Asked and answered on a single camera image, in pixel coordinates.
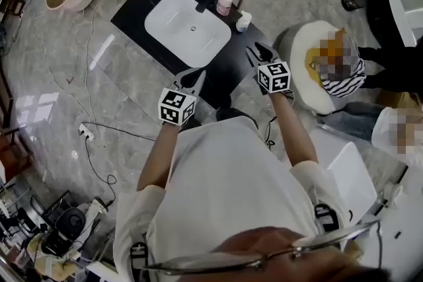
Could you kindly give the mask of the white ceramic basin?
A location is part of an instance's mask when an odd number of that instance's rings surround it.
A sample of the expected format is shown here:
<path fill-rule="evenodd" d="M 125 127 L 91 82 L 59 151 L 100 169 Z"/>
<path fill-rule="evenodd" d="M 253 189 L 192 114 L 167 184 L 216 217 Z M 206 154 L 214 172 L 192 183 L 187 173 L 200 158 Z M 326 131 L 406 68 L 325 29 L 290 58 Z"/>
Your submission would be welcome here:
<path fill-rule="evenodd" d="M 310 138 L 320 165 L 331 172 L 350 224 L 355 225 L 377 199 L 375 186 L 357 146 L 319 127 L 310 133 Z"/>

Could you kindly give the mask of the pink soap bottle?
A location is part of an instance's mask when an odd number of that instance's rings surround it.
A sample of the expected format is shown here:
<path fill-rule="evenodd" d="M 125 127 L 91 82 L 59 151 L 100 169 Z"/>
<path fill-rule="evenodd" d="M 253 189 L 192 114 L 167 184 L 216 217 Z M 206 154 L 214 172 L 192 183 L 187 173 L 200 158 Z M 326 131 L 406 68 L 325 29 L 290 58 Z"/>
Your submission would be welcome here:
<path fill-rule="evenodd" d="M 233 0 L 217 0 L 216 11 L 221 16 L 227 16 L 230 12 Z"/>

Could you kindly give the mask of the person's left forearm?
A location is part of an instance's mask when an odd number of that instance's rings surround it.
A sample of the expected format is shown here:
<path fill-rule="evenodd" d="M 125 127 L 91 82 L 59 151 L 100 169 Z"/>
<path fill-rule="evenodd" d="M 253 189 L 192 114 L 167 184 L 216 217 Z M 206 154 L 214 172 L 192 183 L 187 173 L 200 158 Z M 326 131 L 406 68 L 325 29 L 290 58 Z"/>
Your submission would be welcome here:
<path fill-rule="evenodd" d="M 137 183 L 137 191 L 147 186 L 165 188 L 180 127 L 165 122 L 147 157 Z"/>

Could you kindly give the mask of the black cabinet white top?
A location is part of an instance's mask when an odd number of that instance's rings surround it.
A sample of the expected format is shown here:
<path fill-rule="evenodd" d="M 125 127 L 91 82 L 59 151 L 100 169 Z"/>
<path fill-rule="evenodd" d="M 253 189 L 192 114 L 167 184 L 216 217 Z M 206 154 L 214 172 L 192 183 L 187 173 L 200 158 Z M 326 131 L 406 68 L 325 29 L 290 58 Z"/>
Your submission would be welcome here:
<path fill-rule="evenodd" d="M 416 46 L 401 0 L 369 0 L 367 21 L 382 48 Z"/>

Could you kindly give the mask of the person's metal eyeglasses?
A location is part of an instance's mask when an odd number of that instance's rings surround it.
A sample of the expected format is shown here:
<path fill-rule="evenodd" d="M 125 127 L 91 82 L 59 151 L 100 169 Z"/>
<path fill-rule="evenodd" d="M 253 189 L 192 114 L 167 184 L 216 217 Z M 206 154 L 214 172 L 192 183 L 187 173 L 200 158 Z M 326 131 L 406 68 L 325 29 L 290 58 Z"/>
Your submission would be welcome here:
<path fill-rule="evenodd" d="M 295 257 L 305 252 L 320 250 L 347 242 L 359 235 L 374 230 L 379 241 L 379 249 L 382 250 L 381 221 L 376 220 L 360 225 L 354 225 L 345 229 L 338 229 L 315 236 L 300 238 L 285 250 L 273 254 L 246 254 L 244 252 L 209 252 L 194 256 L 182 256 L 165 262 L 149 264 L 142 267 L 144 271 L 154 271 L 165 275 L 195 275 L 207 273 L 224 273 L 246 268 L 258 269 L 271 259 L 293 254 Z"/>

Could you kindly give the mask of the yellow cloth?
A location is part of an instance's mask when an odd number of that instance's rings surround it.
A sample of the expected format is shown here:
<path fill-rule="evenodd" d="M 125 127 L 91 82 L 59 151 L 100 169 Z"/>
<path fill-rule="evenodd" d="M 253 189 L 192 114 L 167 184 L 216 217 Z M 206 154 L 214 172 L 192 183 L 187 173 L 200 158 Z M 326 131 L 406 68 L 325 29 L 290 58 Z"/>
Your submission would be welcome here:
<path fill-rule="evenodd" d="M 321 88 L 323 88 L 323 82 L 321 80 L 319 72 L 314 68 L 314 61 L 320 56 L 319 48 L 310 48 L 307 50 L 305 56 L 305 68 L 310 76 L 310 78 L 317 83 Z"/>

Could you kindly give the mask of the person's white shirt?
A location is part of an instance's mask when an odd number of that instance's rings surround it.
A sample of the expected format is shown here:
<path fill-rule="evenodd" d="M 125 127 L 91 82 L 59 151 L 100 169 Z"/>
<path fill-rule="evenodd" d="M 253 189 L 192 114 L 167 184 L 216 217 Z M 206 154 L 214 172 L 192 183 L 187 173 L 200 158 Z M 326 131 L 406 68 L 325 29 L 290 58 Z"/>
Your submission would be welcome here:
<path fill-rule="evenodd" d="M 114 263 L 121 282 L 135 282 L 130 248 L 137 242 L 147 245 L 154 264 L 209 252 L 260 227 L 321 234 L 320 203 L 336 213 L 339 227 L 350 223 L 327 170 L 313 161 L 284 166 L 244 116 L 180 133 L 172 171 L 165 188 L 119 195 Z"/>

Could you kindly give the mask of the person's right leg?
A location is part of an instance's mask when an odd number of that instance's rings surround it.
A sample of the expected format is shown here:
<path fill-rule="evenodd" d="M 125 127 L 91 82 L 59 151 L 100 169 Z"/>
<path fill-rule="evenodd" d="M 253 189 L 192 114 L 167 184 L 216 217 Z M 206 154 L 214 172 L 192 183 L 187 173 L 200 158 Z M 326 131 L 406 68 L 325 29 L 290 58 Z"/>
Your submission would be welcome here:
<path fill-rule="evenodd" d="M 219 108 L 217 109 L 217 111 L 215 113 L 215 118 L 218 122 L 223 121 L 223 120 L 229 120 L 229 119 L 241 117 L 241 116 L 246 117 L 249 120 L 251 120 L 253 122 L 253 124 L 256 126 L 256 128 L 258 128 L 258 124 L 257 124 L 257 122 L 254 118 L 252 118 L 248 114 L 238 110 L 237 108 L 232 107 L 230 95 L 224 96 L 220 100 Z"/>

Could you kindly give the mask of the person's right forearm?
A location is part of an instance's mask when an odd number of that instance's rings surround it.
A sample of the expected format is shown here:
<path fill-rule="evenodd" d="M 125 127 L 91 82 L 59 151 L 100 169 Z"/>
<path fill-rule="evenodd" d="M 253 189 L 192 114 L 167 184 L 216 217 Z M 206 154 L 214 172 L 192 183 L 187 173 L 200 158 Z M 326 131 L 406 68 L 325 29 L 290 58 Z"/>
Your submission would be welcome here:
<path fill-rule="evenodd" d="M 286 96 L 280 92 L 268 96 L 272 102 L 291 165 L 295 166 L 305 161 L 318 162 L 313 142 Z"/>

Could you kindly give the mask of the black vanity cabinet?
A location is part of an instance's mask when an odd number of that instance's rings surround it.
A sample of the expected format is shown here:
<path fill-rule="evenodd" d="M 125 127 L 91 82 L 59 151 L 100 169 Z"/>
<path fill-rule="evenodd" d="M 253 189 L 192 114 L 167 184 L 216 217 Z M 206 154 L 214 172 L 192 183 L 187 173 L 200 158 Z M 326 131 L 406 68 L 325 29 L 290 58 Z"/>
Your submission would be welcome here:
<path fill-rule="evenodd" d="M 144 26 L 147 15 L 159 1 L 127 0 L 113 16 L 111 22 L 162 66 L 176 75 L 191 67 L 147 33 Z M 238 32 L 235 24 L 241 17 L 241 13 L 235 7 L 231 7 L 227 16 L 221 16 L 216 11 L 216 3 L 217 0 L 207 10 L 230 27 L 231 39 L 207 66 L 200 67 L 206 70 L 206 80 L 200 96 L 214 108 L 217 108 L 220 100 L 230 95 L 252 71 L 245 48 L 248 46 L 254 49 L 255 42 L 269 43 L 269 39 L 254 24 L 250 24 L 246 32 Z"/>

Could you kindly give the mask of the white power strip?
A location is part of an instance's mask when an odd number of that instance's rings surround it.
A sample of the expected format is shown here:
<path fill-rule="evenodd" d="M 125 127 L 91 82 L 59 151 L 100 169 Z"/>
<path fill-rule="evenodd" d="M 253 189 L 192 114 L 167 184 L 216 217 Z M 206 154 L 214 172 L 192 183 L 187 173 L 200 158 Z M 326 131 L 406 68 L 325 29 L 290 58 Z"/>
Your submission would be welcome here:
<path fill-rule="evenodd" d="M 84 123 L 79 125 L 78 133 L 89 141 L 97 140 L 97 136 Z"/>

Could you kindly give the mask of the white spray bottle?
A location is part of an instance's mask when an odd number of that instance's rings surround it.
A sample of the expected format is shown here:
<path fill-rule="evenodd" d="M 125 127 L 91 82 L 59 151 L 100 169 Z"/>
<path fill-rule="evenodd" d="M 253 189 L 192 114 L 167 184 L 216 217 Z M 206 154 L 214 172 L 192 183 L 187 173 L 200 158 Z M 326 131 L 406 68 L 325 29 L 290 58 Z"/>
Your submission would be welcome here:
<path fill-rule="evenodd" d="M 246 11 L 241 11 L 241 17 L 236 22 L 236 30 L 240 33 L 247 31 L 249 24 L 252 20 L 252 15 Z"/>

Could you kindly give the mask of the black white striped bag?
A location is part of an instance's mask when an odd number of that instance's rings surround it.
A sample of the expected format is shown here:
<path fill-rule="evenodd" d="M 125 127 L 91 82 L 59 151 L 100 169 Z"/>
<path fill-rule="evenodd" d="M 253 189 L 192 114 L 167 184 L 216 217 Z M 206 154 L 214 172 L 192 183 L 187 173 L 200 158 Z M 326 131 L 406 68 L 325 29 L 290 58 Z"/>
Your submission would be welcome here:
<path fill-rule="evenodd" d="M 331 96 L 344 98 L 358 90 L 366 80 L 365 61 L 360 57 L 357 45 L 344 37 L 344 64 L 320 65 L 319 57 L 314 63 L 323 82 L 323 88 Z"/>

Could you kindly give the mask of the black mesh waste basket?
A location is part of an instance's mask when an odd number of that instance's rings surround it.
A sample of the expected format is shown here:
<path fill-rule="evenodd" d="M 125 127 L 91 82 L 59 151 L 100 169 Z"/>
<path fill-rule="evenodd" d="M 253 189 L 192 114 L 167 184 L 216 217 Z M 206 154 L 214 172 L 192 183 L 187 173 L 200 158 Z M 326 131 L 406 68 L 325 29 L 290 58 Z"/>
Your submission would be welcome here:
<path fill-rule="evenodd" d="M 341 0 L 342 7 L 346 11 L 355 11 L 365 6 L 365 0 Z"/>

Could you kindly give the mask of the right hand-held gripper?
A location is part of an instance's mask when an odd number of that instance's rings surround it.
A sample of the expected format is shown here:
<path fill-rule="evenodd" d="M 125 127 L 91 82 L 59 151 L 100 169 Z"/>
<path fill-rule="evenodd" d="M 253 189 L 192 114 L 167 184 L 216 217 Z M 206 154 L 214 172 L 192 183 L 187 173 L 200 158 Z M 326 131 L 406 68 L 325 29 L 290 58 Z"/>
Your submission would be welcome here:
<path fill-rule="evenodd" d="M 289 90 L 291 71 L 288 64 L 280 59 L 279 53 L 268 44 L 263 44 L 264 61 L 250 47 L 245 48 L 247 59 L 254 69 L 254 80 L 262 94 L 274 94 Z"/>

